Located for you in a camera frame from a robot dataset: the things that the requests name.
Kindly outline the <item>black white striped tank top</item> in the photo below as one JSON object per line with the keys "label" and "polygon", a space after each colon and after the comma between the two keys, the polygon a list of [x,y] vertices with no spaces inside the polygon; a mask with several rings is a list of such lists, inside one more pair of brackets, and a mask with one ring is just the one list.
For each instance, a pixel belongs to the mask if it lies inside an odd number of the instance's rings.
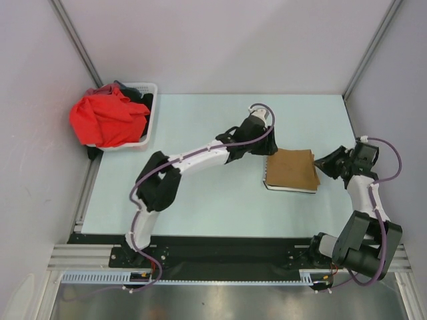
{"label": "black white striped tank top", "polygon": [[306,194],[316,194],[317,191],[313,191],[313,190],[297,189],[297,188],[291,188],[291,187],[278,187],[278,186],[274,186],[274,185],[268,185],[267,182],[266,182],[267,168],[268,168],[268,157],[265,156],[264,157],[264,174],[263,174],[262,181],[263,181],[264,187],[267,190],[270,190],[270,191],[289,191],[289,192],[306,193]]}

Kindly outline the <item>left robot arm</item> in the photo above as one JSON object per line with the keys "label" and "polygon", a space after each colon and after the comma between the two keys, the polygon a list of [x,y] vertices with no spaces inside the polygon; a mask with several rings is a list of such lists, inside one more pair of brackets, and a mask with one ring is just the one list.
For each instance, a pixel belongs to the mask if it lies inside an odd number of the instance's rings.
{"label": "left robot arm", "polygon": [[124,251],[125,260],[135,267],[146,262],[146,247],[150,244],[157,218],[175,201],[184,175],[231,163],[246,153],[265,156],[273,155],[277,150],[274,124],[267,125],[261,117],[250,115],[239,127],[228,129],[194,151],[174,156],[155,152],[129,194],[137,211],[125,235],[128,245]]}

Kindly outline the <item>tan brown garment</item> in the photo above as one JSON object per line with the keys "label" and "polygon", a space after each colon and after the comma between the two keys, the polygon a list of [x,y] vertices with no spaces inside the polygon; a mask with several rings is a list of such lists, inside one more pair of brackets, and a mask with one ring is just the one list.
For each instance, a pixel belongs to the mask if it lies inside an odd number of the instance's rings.
{"label": "tan brown garment", "polygon": [[266,182],[278,187],[317,191],[320,180],[310,149],[278,151],[268,157]]}

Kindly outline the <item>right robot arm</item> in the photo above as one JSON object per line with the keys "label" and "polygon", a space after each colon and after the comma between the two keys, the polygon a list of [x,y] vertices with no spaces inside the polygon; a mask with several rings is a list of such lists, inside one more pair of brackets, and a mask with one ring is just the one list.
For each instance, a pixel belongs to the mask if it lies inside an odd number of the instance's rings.
{"label": "right robot arm", "polygon": [[330,261],[347,269],[352,278],[369,277],[368,284],[384,278],[398,248],[403,230],[385,213],[379,194],[384,182],[373,172],[380,150],[367,136],[357,138],[353,148],[341,146],[317,159],[314,165],[333,179],[341,179],[353,212],[340,235],[313,236],[308,261],[324,267]]}

